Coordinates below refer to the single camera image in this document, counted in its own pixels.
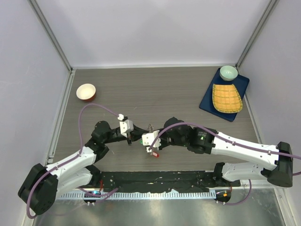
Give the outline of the large silver keyring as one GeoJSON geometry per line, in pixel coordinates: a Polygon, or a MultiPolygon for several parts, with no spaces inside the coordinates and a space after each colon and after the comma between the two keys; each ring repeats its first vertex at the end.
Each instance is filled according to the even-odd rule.
{"type": "Polygon", "coordinates": [[[147,130],[149,133],[152,133],[154,131],[154,127],[151,124],[149,124],[147,130]]]}

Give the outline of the red key tag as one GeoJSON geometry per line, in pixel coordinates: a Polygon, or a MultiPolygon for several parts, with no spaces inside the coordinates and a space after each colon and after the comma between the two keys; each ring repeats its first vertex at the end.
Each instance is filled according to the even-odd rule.
{"type": "Polygon", "coordinates": [[[152,152],[151,155],[154,156],[154,157],[156,157],[156,158],[159,157],[159,154],[157,152],[152,152]]]}

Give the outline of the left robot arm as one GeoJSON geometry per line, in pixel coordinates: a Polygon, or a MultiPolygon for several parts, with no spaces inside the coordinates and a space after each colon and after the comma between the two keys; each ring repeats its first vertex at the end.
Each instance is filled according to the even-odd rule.
{"type": "Polygon", "coordinates": [[[88,142],[74,154],[46,166],[40,163],[34,165],[17,193],[26,203],[28,218],[42,215],[58,197],[74,188],[86,185],[97,187],[100,171],[94,163],[108,153],[107,144],[125,140],[130,145],[146,133],[146,129],[135,126],[128,119],[120,121],[115,129],[108,122],[99,121],[88,142]]]}

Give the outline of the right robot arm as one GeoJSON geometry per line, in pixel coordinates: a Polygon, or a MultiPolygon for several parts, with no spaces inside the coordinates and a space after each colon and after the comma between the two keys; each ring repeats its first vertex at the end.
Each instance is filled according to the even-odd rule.
{"type": "Polygon", "coordinates": [[[173,117],[156,133],[151,147],[160,149],[169,145],[183,146],[194,153],[225,155],[243,160],[244,163],[237,165],[216,164],[212,179],[218,186],[244,179],[266,179],[280,187],[293,185],[293,155],[286,142],[258,144],[173,117]]]}

